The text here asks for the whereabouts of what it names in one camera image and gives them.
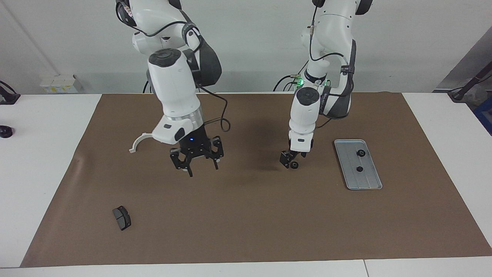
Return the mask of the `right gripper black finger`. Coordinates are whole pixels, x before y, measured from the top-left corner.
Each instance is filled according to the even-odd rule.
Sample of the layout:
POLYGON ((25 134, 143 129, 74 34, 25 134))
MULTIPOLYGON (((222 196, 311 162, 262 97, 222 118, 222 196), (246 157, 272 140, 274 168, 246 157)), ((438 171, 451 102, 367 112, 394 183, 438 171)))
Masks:
POLYGON ((214 168, 219 169, 218 162, 224 156, 223 142, 220 136, 215 136, 206 143, 206 159, 211 159, 214 163, 214 168))
POLYGON ((190 168, 192 154, 190 154, 189 149, 170 149, 170 158, 176 169, 188 172, 188 175, 193 177, 190 168))

